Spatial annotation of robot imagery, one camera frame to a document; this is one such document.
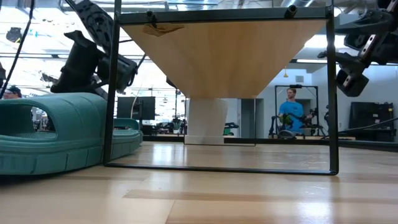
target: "wooden floor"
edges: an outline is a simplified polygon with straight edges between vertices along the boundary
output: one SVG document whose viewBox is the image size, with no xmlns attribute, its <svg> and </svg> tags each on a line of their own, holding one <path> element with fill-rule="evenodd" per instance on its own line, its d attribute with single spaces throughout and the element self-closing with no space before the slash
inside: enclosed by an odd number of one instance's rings
<svg viewBox="0 0 398 224">
<path fill-rule="evenodd" d="M 319 169 L 322 146 L 145 143 L 119 161 Z M 337 176 L 96 166 L 25 181 L 0 177 L 1 224 L 398 223 L 398 154 L 341 149 Z"/>
</svg>

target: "black cable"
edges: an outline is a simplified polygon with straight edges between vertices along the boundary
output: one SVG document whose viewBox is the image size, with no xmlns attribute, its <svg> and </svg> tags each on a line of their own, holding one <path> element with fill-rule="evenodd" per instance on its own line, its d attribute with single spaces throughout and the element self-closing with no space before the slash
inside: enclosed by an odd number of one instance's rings
<svg viewBox="0 0 398 224">
<path fill-rule="evenodd" d="M 13 61 L 12 65 L 11 65 L 10 72 L 8 73 L 6 82 L 5 82 L 4 86 L 3 86 L 3 88 L 1 89 L 1 92 L 0 92 L 0 99 L 2 99 L 2 96 L 4 95 L 4 92 L 6 91 L 8 82 L 9 82 L 10 79 L 11 79 L 12 72 L 14 71 L 15 66 L 17 65 L 17 61 L 18 61 L 18 58 L 19 58 L 19 54 L 21 53 L 22 46 L 24 45 L 25 38 L 26 38 L 27 33 L 28 33 L 28 31 L 29 31 L 30 23 L 32 22 L 32 18 L 33 18 L 33 9 L 34 9 L 34 7 L 35 7 L 35 0 L 30 0 L 29 20 L 27 21 L 24 34 L 22 35 L 21 42 L 19 43 L 18 50 L 17 50 L 17 53 L 15 54 L 14 61 Z"/>
<path fill-rule="evenodd" d="M 350 131 L 357 131 L 357 130 L 364 130 L 364 129 L 367 129 L 367 128 L 373 128 L 373 127 L 379 126 L 381 124 L 391 123 L 391 122 L 396 121 L 396 120 L 398 120 L 398 118 L 392 118 L 392 119 L 388 119 L 386 121 L 383 121 L 383 122 L 380 122 L 380 123 L 377 123 L 377 124 L 372 124 L 372 125 L 365 126 L 365 127 L 351 128 L 351 129 L 348 129 L 348 130 L 339 131 L 339 132 L 337 132 L 337 134 L 343 134 L 343 133 L 350 132 Z"/>
</svg>

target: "wall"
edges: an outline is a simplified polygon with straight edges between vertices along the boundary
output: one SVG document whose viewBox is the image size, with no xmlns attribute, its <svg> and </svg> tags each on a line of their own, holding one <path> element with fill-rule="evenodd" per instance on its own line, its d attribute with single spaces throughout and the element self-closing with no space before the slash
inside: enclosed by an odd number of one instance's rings
<svg viewBox="0 0 398 224">
<path fill-rule="evenodd" d="M 369 78 L 369 83 L 363 90 L 362 94 L 356 98 L 345 96 L 339 89 L 337 90 L 338 102 L 338 129 L 339 131 L 348 129 L 349 109 L 351 102 L 389 102 L 394 104 L 394 116 L 398 116 L 398 98 L 396 97 L 398 87 L 398 72 L 395 66 L 370 66 L 365 70 L 364 75 Z M 326 113 L 326 105 L 328 104 L 327 92 L 327 67 L 323 67 L 312 74 L 313 85 L 319 86 L 319 102 L 320 113 Z"/>
</svg>

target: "black metal frame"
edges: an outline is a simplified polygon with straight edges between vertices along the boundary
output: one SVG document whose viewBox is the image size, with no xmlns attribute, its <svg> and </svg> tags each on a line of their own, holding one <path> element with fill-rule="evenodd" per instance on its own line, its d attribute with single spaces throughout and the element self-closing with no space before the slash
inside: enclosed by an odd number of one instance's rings
<svg viewBox="0 0 398 224">
<path fill-rule="evenodd" d="M 137 164 L 120 164 L 111 162 L 112 136 L 113 136 L 113 112 L 116 90 L 116 71 L 119 49 L 119 31 L 121 25 L 150 24 L 147 13 L 121 14 L 121 0 L 115 0 L 114 24 L 111 47 L 111 68 L 109 71 L 108 105 L 106 110 L 106 130 L 103 153 L 103 164 L 107 167 L 123 167 L 138 169 L 166 169 L 166 170 L 195 170 L 213 172 L 248 172 L 270 174 L 313 174 L 336 175 L 339 172 L 338 137 L 337 137 L 337 104 L 336 104 L 336 58 L 335 58 L 335 20 L 333 15 L 333 1 L 327 7 L 303 7 L 298 8 L 294 16 L 286 16 L 286 8 L 262 8 L 262 9 L 227 9 L 209 11 L 177 11 L 156 12 L 155 23 L 194 23 L 194 22 L 236 22 L 236 21 L 275 21 L 275 20 L 319 20 L 326 21 L 326 38 L 328 41 L 328 95 L 330 140 L 330 169 L 329 170 L 279 170 L 279 169 L 243 169 L 243 168 L 218 168 L 218 167 L 180 167 L 180 166 L 142 166 Z M 254 139 L 255 143 L 261 143 L 262 139 Z"/>
<path fill-rule="evenodd" d="M 278 96 L 277 96 L 277 92 L 278 92 L 278 87 L 292 87 L 295 85 L 276 85 L 275 86 L 275 116 L 278 116 Z M 315 98 L 316 98 L 316 104 L 317 104 L 317 108 L 319 110 L 319 97 L 318 97 L 318 87 L 317 86 L 300 86 L 301 88 L 314 88 L 315 89 Z M 319 125 L 319 116 L 317 115 L 317 125 Z M 278 134 L 278 120 L 275 120 L 275 132 L 276 134 Z"/>
</svg>

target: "metal bar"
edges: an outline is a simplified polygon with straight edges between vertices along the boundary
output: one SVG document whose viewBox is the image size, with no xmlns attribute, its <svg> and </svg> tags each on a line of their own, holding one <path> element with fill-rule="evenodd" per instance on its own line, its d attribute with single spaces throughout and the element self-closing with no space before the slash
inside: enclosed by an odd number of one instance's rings
<svg viewBox="0 0 398 224">
<path fill-rule="evenodd" d="M 319 136 L 319 98 L 318 98 L 318 87 L 315 87 L 315 94 L 317 95 L 316 100 L 317 100 L 317 110 L 318 110 L 318 114 L 317 114 L 317 125 L 318 125 L 318 136 Z"/>
<path fill-rule="evenodd" d="M 169 4 L 184 4 L 184 5 L 201 5 L 201 6 L 217 6 L 218 1 L 195 1 L 195 0 L 169 0 Z"/>
<path fill-rule="evenodd" d="M 301 175 L 336 175 L 329 170 L 283 170 L 283 169 L 251 169 L 251 168 L 224 168 L 224 167 L 189 167 L 189 166 L 148 166 L 137 164 L 108 163 L 106 167 L 136 168 L 136 169 L 161 169 L 161 170 L 186 170 L 202 172 L 242 172 L 252 174 L 301 174 Z"/>
<path fill-rule="evenodd" d="M 114 113 L 116 80 L 118 76 L 119 36 L 120 36 L 119 15 L 121 12 L 121 4 L 122 0 L 115 0 L 114 2 L 114 19 L 113 19 L 113 32 L 112 32 L 111 61 L 109 68 L 108 103 L 106 105 L 103 164 L 107 164 L 108 162 L 110 162 L 112 157 L 113 113 Z"/>
<path fill-rule="evenodd" d="M 155 12 L 156 23 L 228 22 L 326 19 L 324 7 L 302 7 L 292 18 L 285 18 L 286 8 L 219 9 L 203 11 Z M 143 25 L 150 23 L 146 13 L 124 13 L 120 15 L 121 25 Z"/>
<path fill-rule="evenodd" d="M 254 145 L 257 139 L 257 98 L 254 99 Z"/>
<path fill-rule="evenodd" d="M 276 94 L 277 94 L 278 87 L 279 87 L 279 85 L 275 86 L 275 133 L 276 133 L 276 135 L 278 135 L 278 118 L 277 118 L 277 116 L 278 116 L 278 114 L 277 114 L 278 104 L 276 102 L 277 101 Z"/>
<path fill-rule="evenodd" d="M 338 155 L 338 128 L 337 128 L 337 89 L 336 89 L 336 49 L 335 49 L 335 20 L 333 15 L 333 1 L 328 8 L 329 19 L 326 22 L 326 39 L 328 41 L 328 101 L 329 101 L 329 144 L 330 144 L 330 171 L 339 172 Z"/>
</svg>

